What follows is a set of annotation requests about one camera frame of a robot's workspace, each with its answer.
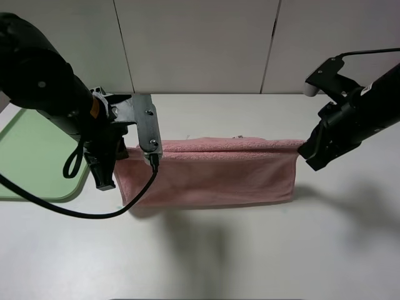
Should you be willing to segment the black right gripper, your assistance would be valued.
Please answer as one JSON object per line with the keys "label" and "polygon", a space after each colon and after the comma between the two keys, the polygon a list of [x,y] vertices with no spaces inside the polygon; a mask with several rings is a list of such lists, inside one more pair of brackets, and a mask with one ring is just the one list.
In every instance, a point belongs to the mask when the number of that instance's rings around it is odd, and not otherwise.
{"label": "black right gripper", "polygon": [[307,164],[318,171],[339,156],[358,148],[363,110],[351,102],[328,104],[322,109],[319,124],[298,153]]}

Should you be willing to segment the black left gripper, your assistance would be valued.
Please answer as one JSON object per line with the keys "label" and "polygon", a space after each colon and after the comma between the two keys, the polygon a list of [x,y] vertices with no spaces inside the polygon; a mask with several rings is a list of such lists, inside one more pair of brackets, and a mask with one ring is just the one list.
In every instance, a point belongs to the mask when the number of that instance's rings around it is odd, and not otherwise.
{"label": "black left gripper", "polygon": [[129,157],[124,142],[130,122],[117,122],[121,114],[118,105],[126,104],[131,94],[111,94],[102,88],[92,88],[93,98],[99,104],[98,124],[95,133],[84,143],[84,158],[100,191],[116,187],[113,172],[116,160]]}

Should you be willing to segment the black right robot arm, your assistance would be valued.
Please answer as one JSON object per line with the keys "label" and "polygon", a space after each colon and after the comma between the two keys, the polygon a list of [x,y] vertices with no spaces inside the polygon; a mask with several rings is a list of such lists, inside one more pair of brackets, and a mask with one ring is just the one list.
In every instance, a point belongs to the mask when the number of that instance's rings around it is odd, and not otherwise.
{"label": "black right robot arm", "polygon": [[318,125],[298,149],[315,171],[399,122],[399,65],[351,91],[342,104],[325,105],[318,116]]}

